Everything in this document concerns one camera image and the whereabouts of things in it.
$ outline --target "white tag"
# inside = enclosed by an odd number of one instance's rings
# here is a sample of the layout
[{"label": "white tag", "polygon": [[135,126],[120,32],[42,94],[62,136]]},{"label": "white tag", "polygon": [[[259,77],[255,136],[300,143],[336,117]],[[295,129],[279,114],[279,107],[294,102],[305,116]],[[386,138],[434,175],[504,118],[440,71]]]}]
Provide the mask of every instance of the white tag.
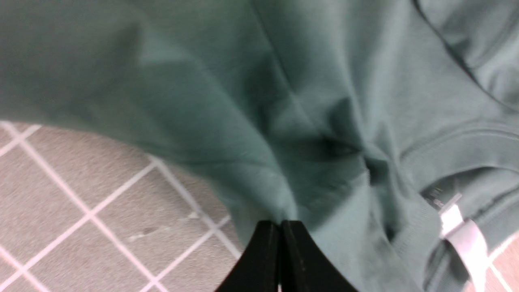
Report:
[{"label": "white tag", "polygon": [[440,238],[445,238],[452,230],[463,224],[463,216],[458,205],[453,205],[441,214],[442,233]]},{"label": "white tag", "polygon": [[488,268],[488,247],[485,236],[472,220],[463,220],[456,202],[461,198],[457,193],[440,210],[442,233],[440,238],[452,244],[463,265],[469,272],[476,292],[485,291],[486,270]]},{"label": "white tag", "polygon": [[488,247],[480,228],[469,219],[447,234],[446,239],[452,244],[469,272],[476,292],[484,292],[489,263]]}]

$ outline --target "clothing label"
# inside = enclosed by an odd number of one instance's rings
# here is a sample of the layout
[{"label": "clothing label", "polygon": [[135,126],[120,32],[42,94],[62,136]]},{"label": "clothing label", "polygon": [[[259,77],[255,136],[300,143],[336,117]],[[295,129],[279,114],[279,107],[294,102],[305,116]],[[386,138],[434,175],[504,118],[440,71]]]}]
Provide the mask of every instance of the clothing label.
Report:
[{"label": "clothing label", "polygon": [[472,278],[476,292],[485,291],[486,270],[488,268],[488,248],[480,228],[472,220],[467,220],[446,238],[458,253]]},{"label": "clothing label", "polygon": [[456,203],[459,199],[456,196],[461,196],[459,193],[458,180],[456,177],[447,177],[423,190],[421,195],[429,205],[441,212]]},{"label": "clothing label", "polygon": [[469,272],[476,292],[485,291],[486,270],[488,268],[488,247],[485,236],[471,219],[464,221],[456,202],[461,194],[456,194],[440,210],[442,220],[441,238],[452,244],[463,265]]}]

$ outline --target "white grout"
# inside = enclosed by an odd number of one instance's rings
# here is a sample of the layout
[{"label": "white grout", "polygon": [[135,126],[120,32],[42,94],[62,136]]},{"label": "white grout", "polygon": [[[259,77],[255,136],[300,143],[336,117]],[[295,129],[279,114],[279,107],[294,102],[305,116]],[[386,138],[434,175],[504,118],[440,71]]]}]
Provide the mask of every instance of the white grout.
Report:
[{"label": "white grout", "polygon": [[196,202],[195,198],[189,193],[187,189],[177,180],[171,170],[165,165],[165,163],[157,157],[149,157],[152,162],[157,165],[158,170],[162,173],[164,178],[176,189],[179,195],[191,206],[191,208],[200,216],[210,229],[215,230],[216,237],[225,245],[229,252],[236,258],[240,258],[241,252],[236,246],[225,236],[225,234],[215,228],[215,223],[211,218],[202,210],[200,205]]},{"label": "white grout", "polygon": [[155,164],[153,162],[150,163],[148,166],[146,166],[144,169],[142,169],[140,172],[138,172],[132,178],[130,178],[127,182],[125,182],[119,188],[117,188],[117,190],[115,190],[111,195],[109,195],[99,205],[97,205],[92,210],[92,213],[94,213],[94,214],[99,213],[99,211],[101,211],[104,207],[106,207],[108,204],[110,204],[115,199],[117,199],[117,197],[119,197],[122,193],[126,192],[127,189],[129,189],[132,185],[134,185],[138,180],[145,177],[154,168],[155,168]]},{"label": "white grout", "polygon": [[16,271],[16,273],[11,275],[11,277],[9,277],[0,285],[0,292],[7,288],[9,285],[11,285],[14,281],[16,281],[21,275],[23,275],[21,270],[18,270]]},{"label": "white grout", "polygon": [[499,282],[501,283],[501,285],[503,285],[504,289],[505,289],[507,292],[513,292],[513,291],[512,291],[512,288],[510,288],[510,286],[508,285],[508,283],[504,280],[503,275],[501,275],[501,272],[499,272],[499,271],[496,269],[496,266],[494,266],[493,263],[490,264],[490,269],[492,270],[492,272],[494,273],[494,275],[496,276],[496,278],[499,280]]},{"label": "white grout", "polygon": [[501,245],[499,245],[488,257],[489,262],[493,262],[499,257],[506,249],[507,247],[514,242],[519,237],[519,232],[514,233],[511,235],[505,242],[503,242]]},{"label": "white grout", "polygon": [[[3,126],[6,130],[8,130],[11,135],[14,137],[19,136],[18,131],[11,123],[3,123]],[[61,190],[69,197],[70,200],[76,206],[78,206],[87,216],[90,216],[90,220],[97,225],[99,230],[104,233],[106,237],[119,249],[121,253],[123,253],[128,260],[130,260],[135,267],[141,271],[150,281],[152,281],[155,277],[151,274],[151,272],[124,246],[119,239],[114,235],[114,233],[96,216],[94,216],[93,212],[87,207],[87,205],[75,194],[75,192],[67,185],[67,183],[52,169],[52,167],[40,156],[39,153],[27,142],[24,140],[20,141],[20,146],[25,150],[25,152],[36,162],[45,173],[61,188]],[[156,287],[161,292],[168,292],[168,290],[161,284],[157,283]]]},{"label": "white grout", "polygon": [[4,156],[5,154],[7,154],[7,152],[14,149],[20,143],[21,140],[29,137],[40,128],[40,125],[33,125],[27,128],[20,136],[12,139],[9,143],[7,143],[7,145],[0,148],[0,157]]},{"label": "white grout", "polygon": [[2,246],[0,246],[0,255],[5,259],[5,261],[9,262],[13,267],[18,269],[21,274],[40,292],[50,292],[45,285],[43,285],[36,277],[34,277],[29,271],[23,270],[22,265]]},{"label": "white grout", "polygon": [[[113,192],[110,196],[108,196],[105,200],[103,200],[99,205],[97,205],[93,210],[92,214],[84,215],[81,219],[79,219],[74,225],[69,227],[65,232],[63,232],[60,236],[58,236],[54,241],[52,241],[49,245],[47,245],[43,250],[41,250],[36,256],[31,258],[23,267],[22,270],[26,271],[38,263],[44,256],[49,254],[53,249],[55,249],[59,244],[61,244],[65,239],[67,239],[72,233],[78,230],[81,226],[83,226],[88,220],[91,219],[92,215],[97,214],[104,207],[106,207],[109,203],[115,200],[119,195],[121,195],[125,190],[129,189],[134,183],[136,183],[140,178],[144,177],[148,174],[155,165],[151,163],[146,166],[143,170],[134,175],[131,179],[129,179],[126,183],[120,186],[115,192]],[[14,279],[8,279],[10,283],[14,282],[21,274],[18,274]]]},{"label": "white grout", "polygon": [[[230,217],[225,216],[217,225],[216,228],[221,228],[227,222],[229,222]],[[156,285],[162,278],[164,278],[169,272],[175,269],[183,260],[185,260],[191,253],[193,253],[199,246],[204,244],[216,231],[217,229],[210,229],[206,232],[201,238],[199,238],[195,243],[192,244],[187,250],[185,250],[179,257],[177,257],[171,264],[169,264],[162,272],[160,272],[157,277],[153,281],[150,281],[146,286],[144,286],[139,292],[147,292],[148,290]]]}]

